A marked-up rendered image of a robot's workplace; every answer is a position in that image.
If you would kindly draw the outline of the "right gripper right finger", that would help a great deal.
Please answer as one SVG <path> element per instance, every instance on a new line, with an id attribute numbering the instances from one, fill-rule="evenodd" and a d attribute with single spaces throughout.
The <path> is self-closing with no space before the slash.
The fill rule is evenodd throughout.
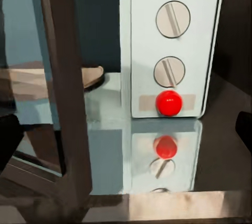
<path id="1" fill-rule="evenodd" d="M 252 114 L 241 111 L 235 129 L 252 154 Z"/>

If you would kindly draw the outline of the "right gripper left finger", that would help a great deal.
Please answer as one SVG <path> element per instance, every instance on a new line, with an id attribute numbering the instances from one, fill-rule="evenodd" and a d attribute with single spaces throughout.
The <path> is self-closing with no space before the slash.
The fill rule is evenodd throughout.
<path id="1" fill-rule="evenodd" d="M 0 117 L 0 172 L 4 170 L 26 133 L 27 123 L 22 111 Z"/>

